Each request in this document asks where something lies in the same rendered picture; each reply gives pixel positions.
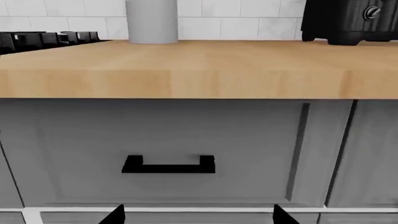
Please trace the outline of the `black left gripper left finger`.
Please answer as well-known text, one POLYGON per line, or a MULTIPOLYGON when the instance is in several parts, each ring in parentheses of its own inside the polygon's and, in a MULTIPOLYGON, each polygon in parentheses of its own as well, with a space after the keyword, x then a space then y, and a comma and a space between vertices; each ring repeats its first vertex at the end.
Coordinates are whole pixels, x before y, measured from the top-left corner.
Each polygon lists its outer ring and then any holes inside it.
POLYGON ((119 205, 110 214, 103 218, 98 224, 124 224, 124 205, 119 205))

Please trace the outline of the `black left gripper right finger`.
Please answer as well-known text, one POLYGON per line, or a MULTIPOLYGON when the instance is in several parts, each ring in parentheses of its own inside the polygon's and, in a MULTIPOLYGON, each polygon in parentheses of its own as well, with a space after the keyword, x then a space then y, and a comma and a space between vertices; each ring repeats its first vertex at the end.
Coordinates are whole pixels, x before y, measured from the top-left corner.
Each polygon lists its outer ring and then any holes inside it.
POLYGON ((272 214, 273 224, 300 224, 290 216, 282 207, 275 204, 272 214))

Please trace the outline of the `grey lower drawer front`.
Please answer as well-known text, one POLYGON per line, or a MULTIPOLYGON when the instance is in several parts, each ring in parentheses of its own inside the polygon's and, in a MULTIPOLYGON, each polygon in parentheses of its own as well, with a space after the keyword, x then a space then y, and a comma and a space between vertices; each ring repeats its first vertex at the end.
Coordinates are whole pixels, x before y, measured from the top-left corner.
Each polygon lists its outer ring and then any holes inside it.
MULTIPOLYGON (((43 224, 98 224, 107 212, 41 212, 43 224)), ((317 224, 317 213, 291 213, 300 224, 317 224)), ((273 224, 272 213, 127 212, 124 224, 273 224)))

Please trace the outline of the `grey drawer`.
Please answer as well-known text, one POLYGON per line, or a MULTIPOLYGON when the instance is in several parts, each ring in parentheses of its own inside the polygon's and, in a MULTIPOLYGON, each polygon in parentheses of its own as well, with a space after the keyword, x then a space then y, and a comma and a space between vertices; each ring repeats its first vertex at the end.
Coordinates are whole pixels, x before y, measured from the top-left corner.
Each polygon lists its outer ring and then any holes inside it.
MULTIPOLYGON (((98 224, 107 212, 41 212, 43 224, 98 224)), ((317 213, 291 213, 300 224, 317 224, 317 213)), ((127 212, 124 224, 273 224, 272 213, 127 212)))
POLYGON ((350 100, 0 100, 0 142, 28 207, 322 207, 350 100), (215 174, 124 174, 199 164, 215 174))

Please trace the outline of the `grey cabinet door panel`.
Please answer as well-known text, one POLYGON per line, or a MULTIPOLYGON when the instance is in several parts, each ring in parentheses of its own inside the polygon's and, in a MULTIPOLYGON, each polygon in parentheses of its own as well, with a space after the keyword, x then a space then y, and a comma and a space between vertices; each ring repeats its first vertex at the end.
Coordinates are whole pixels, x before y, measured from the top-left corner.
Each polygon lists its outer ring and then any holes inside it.
POLYGON ((327 205, 398 207, 398 100, 358 100, 327 205))

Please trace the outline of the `wooden countertop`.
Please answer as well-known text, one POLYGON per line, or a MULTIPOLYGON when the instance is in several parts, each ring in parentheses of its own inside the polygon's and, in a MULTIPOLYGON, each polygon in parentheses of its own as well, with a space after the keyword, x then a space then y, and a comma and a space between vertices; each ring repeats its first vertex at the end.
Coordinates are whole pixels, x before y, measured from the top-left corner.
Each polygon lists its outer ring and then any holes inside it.
POLYGON ((110 40, 8 54, 0 98, 398 100, 398 42, 110 40))

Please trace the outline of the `grey cylindrical canister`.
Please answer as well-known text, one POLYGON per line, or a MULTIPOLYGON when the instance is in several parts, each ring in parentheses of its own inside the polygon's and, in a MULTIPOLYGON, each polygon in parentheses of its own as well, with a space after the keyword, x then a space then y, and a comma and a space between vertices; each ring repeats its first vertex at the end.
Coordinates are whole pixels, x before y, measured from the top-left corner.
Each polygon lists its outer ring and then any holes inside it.
POLYGON ((177 0, 125 0, 125 5, 130 43, 178 42, 177 0))

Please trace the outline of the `black countertop appliance with knob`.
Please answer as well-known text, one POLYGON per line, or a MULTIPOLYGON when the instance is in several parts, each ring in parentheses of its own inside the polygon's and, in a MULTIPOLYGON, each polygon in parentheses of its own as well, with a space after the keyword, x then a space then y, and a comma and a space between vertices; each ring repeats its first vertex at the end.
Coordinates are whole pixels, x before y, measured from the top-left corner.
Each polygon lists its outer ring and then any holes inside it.
POLYGON ((300 30, 330 45, 398 40, 398 0, 306 0, 300 30))

